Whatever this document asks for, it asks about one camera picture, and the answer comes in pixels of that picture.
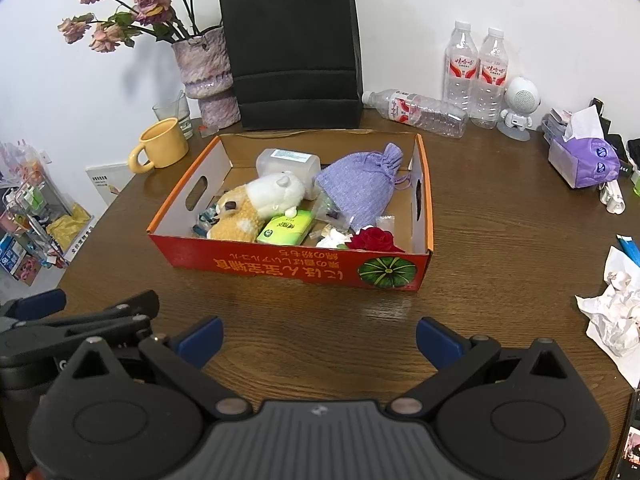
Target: orange cardboard box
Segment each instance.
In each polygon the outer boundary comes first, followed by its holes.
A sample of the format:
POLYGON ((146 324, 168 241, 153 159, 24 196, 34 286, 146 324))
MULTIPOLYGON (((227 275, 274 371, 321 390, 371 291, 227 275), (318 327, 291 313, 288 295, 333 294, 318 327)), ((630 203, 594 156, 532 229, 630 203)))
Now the orange cardboard box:
MULTIPOLYGON (((301 208, 311 206, 303 203, 301 208)), ((187 170, 147 232, 174 267, 418 290, 433 254, 431 187, 422 137, 370 130, 221 135, 187 170), (316 240, 309 239, 302 246, 207 240, 191 230, 199 213, 223 191, 257 178, 255 161, 264 149, 314 153, 322 164, 331 164, 354 152, 382 152, 389 142, 404 153, 398 175, 410 175, 410 186, 396 190, 385 211, 396 217, 395 244, 405 253, 321 249, 314 247, 316 240)))

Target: white tissue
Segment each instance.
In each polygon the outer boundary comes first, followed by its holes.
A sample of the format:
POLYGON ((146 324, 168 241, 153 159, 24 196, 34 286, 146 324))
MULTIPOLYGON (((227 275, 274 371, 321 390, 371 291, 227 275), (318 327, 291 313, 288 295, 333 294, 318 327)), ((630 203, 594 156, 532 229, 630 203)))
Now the white tissue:
POLYGON ((595 105, 572 114, 562 136, 565 141, 569 139, 584 139, 585 137, 604 139, 600 116, 595 105))
POLYGON ((607 206, 607 211, 619 215, 625 210, 625 200, 622 198, 620 185, 617 180, 600 184, 600 201, 607 206))
POLYGON ((330 228, 329 231, 326 234, 324 231, 322 232, 324 238, 316 244, 316 247, 322 247, 325 249, 337 249, 338 245, 351 242, 351 238, 353 237, 353 235, 344 235, 335 227, 327 227, 330 228))
POLYGON ((633 388, 640 381, 640 268, 615 247, 604 267, 609 284, 597 298, 579 298, 578 308, 590 319, 587 336, 618 366, 633 388))

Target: wooden table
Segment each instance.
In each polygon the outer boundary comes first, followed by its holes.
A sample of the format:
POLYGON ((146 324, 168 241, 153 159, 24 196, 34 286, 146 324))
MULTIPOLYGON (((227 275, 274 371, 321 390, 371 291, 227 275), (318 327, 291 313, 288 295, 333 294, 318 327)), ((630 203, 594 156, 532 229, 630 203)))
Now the wooden table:
MULTIPOLYGON (((362 127, 407 128, 374 112, 362 127)), ((616 234, 640 239, 640 198, 623 182, 626 211, 617 216, 596 190, 571 190, 546 160, 541 134, 517 142, 470 126, 460 140, 425 133, 424 141, 435 251, 417 294, 174 269, 145 229, 207 143, 193 137, 182 161, 136 176, 98 222, 62 280, 67 311, 96 311, 153 288, 158 332, 217 314, 226 339, 206 371, 254 406, 265 397, 387 402, 434 373, 415 348, 421 316, 504 346, 552 337, 609 419, 612 439, 597 477, 604 479, 631 388, 585 335, 574 295, 604 291, 616 234)))

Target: drinking glass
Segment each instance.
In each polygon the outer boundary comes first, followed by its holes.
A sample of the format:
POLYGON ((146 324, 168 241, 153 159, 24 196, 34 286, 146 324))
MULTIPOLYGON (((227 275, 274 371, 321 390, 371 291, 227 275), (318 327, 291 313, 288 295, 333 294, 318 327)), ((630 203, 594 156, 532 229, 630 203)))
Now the drinking glass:
POLYGON ((178 119, 178 126, 185 139, 190 139, 193 135, 193 126, 191 125, 191 117, 189 115, 189 104, 184 90, 180 90, 178 98, 168 103, 160 103, 153 107, 158 121, 175 117, 178 119))

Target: mug handle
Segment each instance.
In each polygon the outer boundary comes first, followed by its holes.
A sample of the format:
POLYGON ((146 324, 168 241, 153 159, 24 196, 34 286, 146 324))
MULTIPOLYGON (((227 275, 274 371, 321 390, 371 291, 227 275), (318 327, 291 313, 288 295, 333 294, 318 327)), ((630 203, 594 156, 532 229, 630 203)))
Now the mug handle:
POLYGON ((151 161, 146 163, 144 166, 142 166, 138 162, 138 155, 144 149, 145 149, 145 145, 142 144, 142 142, 140 142, 140 144, 137 145, 131 153, 129 153, 129 169, 133 171, 133 173, 136 173, 136 174, 146 173, 147 171, 151 171, 155 167, 155 165, 151 161))

